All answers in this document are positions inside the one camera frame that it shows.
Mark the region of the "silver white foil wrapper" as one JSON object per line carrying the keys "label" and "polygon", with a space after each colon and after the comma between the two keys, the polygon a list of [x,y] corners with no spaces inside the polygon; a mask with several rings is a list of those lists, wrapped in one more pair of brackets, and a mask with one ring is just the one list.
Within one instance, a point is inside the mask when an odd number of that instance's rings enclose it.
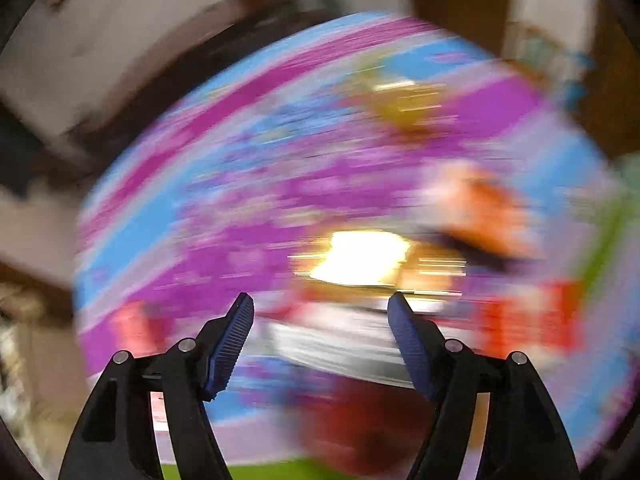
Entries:
{"label": "silver white foil wrapper", "polygon": [[412,387],[384,304],[368,308],[311,302],[269,321],[267,330],[276,355],[297,365],[363,382]]}

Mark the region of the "orange snack packet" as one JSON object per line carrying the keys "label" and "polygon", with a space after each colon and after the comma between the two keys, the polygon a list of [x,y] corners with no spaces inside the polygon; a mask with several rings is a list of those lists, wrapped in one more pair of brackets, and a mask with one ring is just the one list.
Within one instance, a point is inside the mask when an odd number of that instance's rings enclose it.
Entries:
{"label": "orange snack packet", "polygon": [[429,226],[484,252],[507,259],[538,255],[521,197],[472,160],[434,162],[423,178],[419,206]]}

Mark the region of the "red apple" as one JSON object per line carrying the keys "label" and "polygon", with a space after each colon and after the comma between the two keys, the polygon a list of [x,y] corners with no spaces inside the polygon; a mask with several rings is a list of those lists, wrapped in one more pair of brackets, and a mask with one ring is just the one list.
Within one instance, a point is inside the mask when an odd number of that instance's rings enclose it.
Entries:
{"label": "red apple", "polygon": [[385,474],[416,458],[435,404],[416,390],[337,377],[298,401],[298,432],[311,456],[353,476]]}

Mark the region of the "red white cardboard box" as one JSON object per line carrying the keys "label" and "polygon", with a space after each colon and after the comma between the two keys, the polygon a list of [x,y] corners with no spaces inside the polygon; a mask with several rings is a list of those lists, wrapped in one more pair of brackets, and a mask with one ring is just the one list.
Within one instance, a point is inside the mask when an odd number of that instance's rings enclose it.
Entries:
{"label": "red white cardboard box", "polygon": [[538,367],[558,364],[582,345],[582,284],[510,285],[477,301],[475,333],[474,348],[488,356],[521,351]]}

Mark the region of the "red tissue packet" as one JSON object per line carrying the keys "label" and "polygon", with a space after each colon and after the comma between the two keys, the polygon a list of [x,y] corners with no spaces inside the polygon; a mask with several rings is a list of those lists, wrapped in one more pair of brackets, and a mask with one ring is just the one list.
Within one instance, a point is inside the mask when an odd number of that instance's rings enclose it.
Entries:
{"label": "red tissue packet", "polygon": [[143,300],[122,304],[111,314],[110,326],[117,349],[128,350],[135,358],[167,349],[170,324],[158,314],[154,304]]}

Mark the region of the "yellow snack bag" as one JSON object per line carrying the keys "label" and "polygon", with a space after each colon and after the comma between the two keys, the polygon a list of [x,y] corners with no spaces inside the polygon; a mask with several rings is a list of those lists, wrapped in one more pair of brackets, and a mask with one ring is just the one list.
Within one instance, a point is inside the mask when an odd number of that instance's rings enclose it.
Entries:
{"label": "yellow snack bag", "polygon": [[416,81],[373,66],[350,76],[348,88],[358,105],[400,131],[433,129],[451,118],[444,84]]}

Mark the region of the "colourful floral tablecloth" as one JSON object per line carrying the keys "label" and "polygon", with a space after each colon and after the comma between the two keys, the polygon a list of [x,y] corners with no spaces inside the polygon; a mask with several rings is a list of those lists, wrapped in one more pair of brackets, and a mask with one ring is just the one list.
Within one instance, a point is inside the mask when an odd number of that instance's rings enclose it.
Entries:
{"label": "colourful floral tablecloth", "polygon": [[[444,84],[451,116],[400,131],[349,95],[387,73]],[[420,219],[428,168],[469,159],[518,193],[538,255],[507,259]],[[274,352],[267,323],[304,304],[413,311],[476,352],[478,300],[510,285],[582,284],[582,345],[538,367],[586,477],[620,449],[639,393],[639,222],[634,192],[587,133],[515,70],[414,18],[363,13],[306,29],[213,76],[114,162],[79,218],[75,320],[88,374],[118,351],[110,316],[154,304],[167,349],[240,292],[255,322],[228,388],[206,405],[237,479],[342,474],[312,457],[298,401],[337,377]]]}

